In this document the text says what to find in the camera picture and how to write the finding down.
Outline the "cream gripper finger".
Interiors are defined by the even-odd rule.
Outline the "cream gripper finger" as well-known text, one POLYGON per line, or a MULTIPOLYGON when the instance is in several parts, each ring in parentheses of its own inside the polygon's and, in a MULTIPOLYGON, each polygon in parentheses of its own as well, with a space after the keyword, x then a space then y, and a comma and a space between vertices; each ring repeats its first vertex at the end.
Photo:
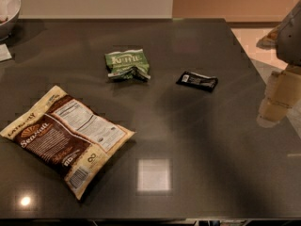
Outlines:
POLYGON ((301 67, 288 65, 283 71, 272 71, 261 101, 257 123, 263 128, 277 125, 301 100, 301 67))
POLYGON ((257 42, 257 46, 261 48, 275 48, 277 45, 278 31, 279 31, 279 25, 273 28, 261 39, 259 39, 257 42))

